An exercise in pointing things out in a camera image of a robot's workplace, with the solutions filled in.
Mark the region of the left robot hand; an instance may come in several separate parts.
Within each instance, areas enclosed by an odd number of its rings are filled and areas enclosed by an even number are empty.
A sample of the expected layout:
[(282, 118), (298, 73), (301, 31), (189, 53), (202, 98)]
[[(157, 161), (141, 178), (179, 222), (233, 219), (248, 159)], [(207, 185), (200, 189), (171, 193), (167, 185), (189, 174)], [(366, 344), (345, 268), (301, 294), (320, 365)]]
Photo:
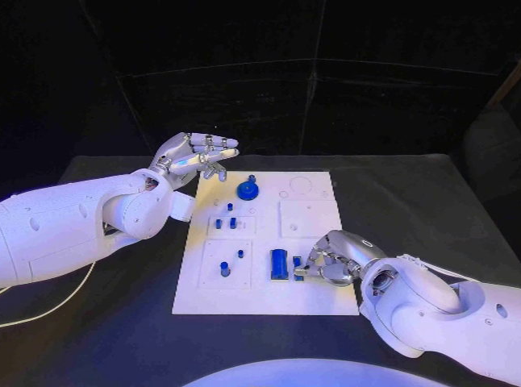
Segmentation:
[(225, 181), (226, 171), (219, 161), (238, 156), (238, 141), (212, 134), (180, 132), (170, 137), (153, 157), (148, 168), (173, 184), (184, 185), (202, 173)]

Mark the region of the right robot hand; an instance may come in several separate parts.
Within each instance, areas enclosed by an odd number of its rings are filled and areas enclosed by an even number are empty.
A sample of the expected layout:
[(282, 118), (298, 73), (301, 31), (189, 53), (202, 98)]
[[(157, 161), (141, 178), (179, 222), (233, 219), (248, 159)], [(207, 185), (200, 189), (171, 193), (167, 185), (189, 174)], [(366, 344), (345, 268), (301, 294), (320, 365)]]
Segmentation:
[(383, 258), (385, 252), (365, 238), (347, 231), (330, 230), (316, 242), (306, 264), (294, 268), (294, 275), (345, 287), (362, 278), (371, 263)]

